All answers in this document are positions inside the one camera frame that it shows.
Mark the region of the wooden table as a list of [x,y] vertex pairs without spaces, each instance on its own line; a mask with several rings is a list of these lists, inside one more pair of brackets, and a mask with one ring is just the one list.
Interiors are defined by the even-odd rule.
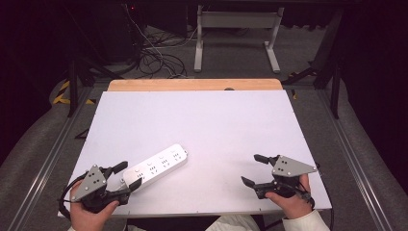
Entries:
[[277,79],[130,79],[113,80],[108,91],[281,90]]

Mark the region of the white power strip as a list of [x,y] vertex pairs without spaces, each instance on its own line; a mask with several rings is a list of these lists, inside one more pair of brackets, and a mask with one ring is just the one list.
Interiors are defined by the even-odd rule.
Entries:
[[122,175],[122,183],[128,188],[139,182],[139,190],[170,174],[185,164],[188,152],[178,143],[153,155],[141,163],[126,169]]

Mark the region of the black metal stand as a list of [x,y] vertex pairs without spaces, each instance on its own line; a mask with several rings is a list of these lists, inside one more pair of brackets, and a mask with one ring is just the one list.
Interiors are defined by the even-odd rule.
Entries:
[[313,83],[316,90],[323,90],[331,82],[330,111],[336,119],[339,118],[338,101],[341,76],[335,44],[343,13],[344,11],[341,9],[335,11],[310,66],[299,73],[293,72],[287,80],[282,82],[283,85],[288,86],[313,74],[316,74],[316,79]]
[[66,21],[61,29],[66,43],[66,54],[69,59],[67,80],[69,81],[70,106],[68,116],[73,117],[79,108],[78,81],[81,81],[85,87],[92,87],[95,83],[90,68],[94,68],[102,76],[111,80],[120,80],[121,77],[87,55],[85,45],[81,42],[79,36],[81,27],[77,24],[75,17],[66,4],[62,4],[62,8],[66,14]]

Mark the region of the white board on table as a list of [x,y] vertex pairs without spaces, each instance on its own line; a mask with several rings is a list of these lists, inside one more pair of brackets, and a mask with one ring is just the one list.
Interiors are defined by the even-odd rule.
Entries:
[[187,162],[132,193],[116,217],[273,213],[277,206],[242,182],[272,179],[255,155],[315,162],[283,90],[106,91],[72,174],[135,166],[175,143]]

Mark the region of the person's white clothing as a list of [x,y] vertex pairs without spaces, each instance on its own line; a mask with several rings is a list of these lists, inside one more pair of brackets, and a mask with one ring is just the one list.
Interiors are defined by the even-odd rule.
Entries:
[[128,219],[125,231],[261,231],[252,216]]

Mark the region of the person's right hand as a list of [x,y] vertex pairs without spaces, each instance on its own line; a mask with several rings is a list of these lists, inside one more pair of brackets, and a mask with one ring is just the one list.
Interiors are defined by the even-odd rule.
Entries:
[[285,198],[275,192],[267,192],[265,197],[278,205],[288,219],[302,218],[313,212],[312,205],[297,194]]

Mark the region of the dark computer tower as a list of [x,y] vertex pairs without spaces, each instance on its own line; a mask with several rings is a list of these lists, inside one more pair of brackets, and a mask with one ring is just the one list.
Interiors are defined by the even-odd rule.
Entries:
[[140,59],[140,35],[127,11],[121,4],[103,6],[101,33],[108,55],[113,63],[138,61]]

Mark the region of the yellow black hazard tape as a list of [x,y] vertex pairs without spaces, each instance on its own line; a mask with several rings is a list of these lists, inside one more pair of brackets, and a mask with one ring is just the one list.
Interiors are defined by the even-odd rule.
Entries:
[[[57,96],[54,98],[53,103],[54,104],[69,104],[70,100],[68,98],[64,97],[64,94],[66,93],[68,87],[69,87],[70,82],[68,80],[65,80],[64,83],[61,85]],[[96,99],[88,99],[86,101],[87,105],[95,105],[97,102]]]

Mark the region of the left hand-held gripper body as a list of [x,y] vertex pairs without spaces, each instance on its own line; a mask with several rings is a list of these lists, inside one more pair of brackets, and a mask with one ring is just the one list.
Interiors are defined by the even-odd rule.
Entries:
[[110,192],[107,190],[108,179],[111,176],[112,167],[99,167],[94,165],[85,173],[82,183],[74,195],[70,197],[71,202],[80,202],[85,209],[92,213],[99,213],[108,204],[118,201],[120,205],[128,203],[129,189]]

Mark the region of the person's left hand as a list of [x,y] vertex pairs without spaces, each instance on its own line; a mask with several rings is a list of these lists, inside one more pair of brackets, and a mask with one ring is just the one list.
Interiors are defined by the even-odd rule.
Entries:
[[113,201],[102,211],[95,214],[87,211],[82,203],[71,203],[71,228],[74,231],[102,231],[105,223],[109,220],[118,205],[118,201]]

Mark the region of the aluminium floor rail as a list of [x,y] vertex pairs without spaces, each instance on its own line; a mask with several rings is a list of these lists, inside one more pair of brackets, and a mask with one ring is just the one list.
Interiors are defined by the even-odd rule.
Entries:
[[63,153],[63,148],[67,137],[74,126],[78,114],[86,104],[93,87],[83,87],[79,93],[77,109],[70,115],[64,115],[64,124],[58,130],[58,134],[53,137],[53,143],[50,150],[46,152],[45,159],[38,165],[32,161],[29,162],[30,172],[16,179],[16,190],[27,186],[28,190],[24,193],[24,198],[13,215],[13,219],[7,226],[6,231],[21,231],[25,226],[29,216],[32,214],[49,177]]
[[348,168],[350,169],[353,178],[357,184],[357,187],[369,209],[370,215],[375,223],[378,231],[394,231],[391,226],[379,200],[374,192],[370,180],[364,172],[356,153],[346,136],[344,127],[341,122],[334,117],[334,114],[330,108],[330,100],[324,90],[317,90],[317,95],[322,103],[324,110],[326,111],[332,126],[335,129],[336,135],[340,141],[340,146],[343,151]]

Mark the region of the white metal desk frame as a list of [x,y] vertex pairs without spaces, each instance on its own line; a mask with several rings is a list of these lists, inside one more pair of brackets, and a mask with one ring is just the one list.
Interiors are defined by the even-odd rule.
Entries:
[[197,7],[197,27],[196,45],[193,70],[202,70],[203,59],[203,28],[248,28],[248,29],[270,29],[269,40],[264,42],[268,60],[272,71],[281,71],[276,55],[274,53],[274,43],[277,38],[280,23],[284,15],[284,8],[278,8],[271,13],[250,13],[250,12],[209,12],[204,11],[203,6]]

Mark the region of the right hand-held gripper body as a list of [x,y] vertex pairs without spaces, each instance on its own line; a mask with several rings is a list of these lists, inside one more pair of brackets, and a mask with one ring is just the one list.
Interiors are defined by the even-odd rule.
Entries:
[[317,172],[318,168],[286,156],[278,156],[279,159],[271,171],[273,180],[270,183],[255,184],[254,191],[258,198],[264,199],[266,193],[274,192],[285,198],[299,194],[302,199],[311,199],[311,193],[303,188],[300,176]]

